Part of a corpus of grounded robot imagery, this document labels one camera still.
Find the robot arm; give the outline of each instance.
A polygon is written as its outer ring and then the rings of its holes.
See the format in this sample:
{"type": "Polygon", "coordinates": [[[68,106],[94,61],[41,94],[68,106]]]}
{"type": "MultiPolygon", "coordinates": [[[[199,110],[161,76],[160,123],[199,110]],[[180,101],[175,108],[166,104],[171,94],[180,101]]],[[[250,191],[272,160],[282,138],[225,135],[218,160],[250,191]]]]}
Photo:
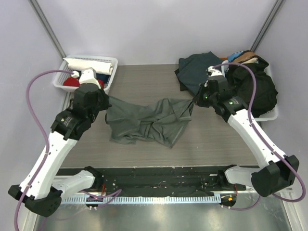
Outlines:
{"type": "Polygon", "coordinates": [[[52,184],[56,173],[67,154],[75,146],[82,134],[91,127],[100,111],[110,107],[108,96],[101,89],[92,68],[82,71],[80,87],[74,92],[72,108],[60,112],[51,126],[49,153],[46,147],[39,156],[31,172],[20,185],[12,185],[9,194],[19,200],[30,179],[42,160],[46,158],[23,202],[32,212],[48,217],[55,212],[65,198],[83,189],[98,189],[102,174],[92,167],[86,167],[78,174],[52,184]]]}
{"type": "MultiPolygon", "coordinates": [[[[209,72],[211,76],[200,86],[194,102],[201,107],[213,107],[215,112],[239,133],[259,165],[259,168],[230,167],[224,172],[225,181],[254,187],[263,197],[292,185],[295,175],[272,153],[252,128],[245,102],[240,97],[232,97],[228,81],[220,71],[210,67],[209,72]]],[[[280,150],[253,117],[252,123],[263,139],[297,171],[298,159],[294,155],[287,156],[280,150]]]]}

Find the green cloth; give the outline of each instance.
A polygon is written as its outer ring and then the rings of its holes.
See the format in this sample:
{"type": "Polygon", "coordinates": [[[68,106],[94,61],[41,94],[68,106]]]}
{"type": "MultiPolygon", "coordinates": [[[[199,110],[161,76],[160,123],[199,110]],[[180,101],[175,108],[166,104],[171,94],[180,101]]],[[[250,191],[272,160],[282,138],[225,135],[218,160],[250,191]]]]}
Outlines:
{"type": "Polygon", "coordinates": [[[111,140],[129,144],[136,140],[157,141],[172,148],[191,121],[191,100],[162,99],[149,106],[140,106],[110,96],[112,105],[106,123],[112,129],[111,140]]]}

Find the red cloth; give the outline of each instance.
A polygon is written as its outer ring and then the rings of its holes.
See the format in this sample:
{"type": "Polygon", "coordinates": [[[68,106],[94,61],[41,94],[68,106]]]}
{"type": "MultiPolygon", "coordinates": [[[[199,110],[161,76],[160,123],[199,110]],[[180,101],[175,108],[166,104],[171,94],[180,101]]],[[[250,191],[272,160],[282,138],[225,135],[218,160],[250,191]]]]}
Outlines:
{"type": "Polygon", "coordinates": [[[103,89],[104,89],[104,86],[105,86],[104,81],[102,81],[102,80],[100,80],[100,79],[98,79],[97,81],[100,83],[101,88],[103,88],[103,89]]]}
{"type": "Polygon", "coordinates": [[[78,79],[69,77],[66,81],[64,81],[63,86],[69,86],[69,87],[79,87],[80,83],[78,79]]]}

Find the shiny floor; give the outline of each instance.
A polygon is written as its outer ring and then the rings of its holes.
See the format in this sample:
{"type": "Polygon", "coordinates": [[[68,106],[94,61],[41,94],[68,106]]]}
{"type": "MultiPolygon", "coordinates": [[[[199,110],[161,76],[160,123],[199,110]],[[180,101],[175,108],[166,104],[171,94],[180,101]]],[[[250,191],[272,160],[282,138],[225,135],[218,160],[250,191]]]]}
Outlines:
{"type": "MultiPolygon", "coordinates": [[[[177,65],[119,66],[110,95],[140,105],[162,98],[191,99],[174,74],[177,65]]],[[[65,159],[62,167],[146,167],[255,165],[241,137],[211,108],[195,106],[192,121],[172,149],[156,142],[122,145],[109,141],[111,130],[101,112],[65,159]]]]}
{"type": "MultiPolygon", "coordinates": [[[[239,193],[237,207],[248,207],[256,194],[239,193]]],[[[291,231],[282,201],[261,198],[248,211],[232,211],[217,204],[108,205],[85,210],[85,205],[62,205],[47,220],[44,231],[291,231]],[[55,218],[67,218],[56,221],[55,218]]],[[[37,220],[34,230],[41,226],[37,220]]]]}

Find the white vent strip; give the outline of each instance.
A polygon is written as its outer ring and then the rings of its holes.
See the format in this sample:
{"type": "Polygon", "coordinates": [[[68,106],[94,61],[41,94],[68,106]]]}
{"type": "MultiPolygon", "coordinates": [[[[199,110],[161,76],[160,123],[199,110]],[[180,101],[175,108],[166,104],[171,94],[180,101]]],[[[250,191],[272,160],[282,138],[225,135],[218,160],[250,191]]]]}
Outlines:
{"type": "MultiPolygon", "coordinates": [[[[104,201],[86,201],[89,196],[75,195],[66,198],[62,201],[63,205],[76,205],[76,204],[103,204],[112,199],[112,197],[104,198],[104,201]]],[[[220,203],[220,194],[214,196],[200,196],[200,197],[117,197],[110,204],[190,204],[190,203],[220,203]]]]}

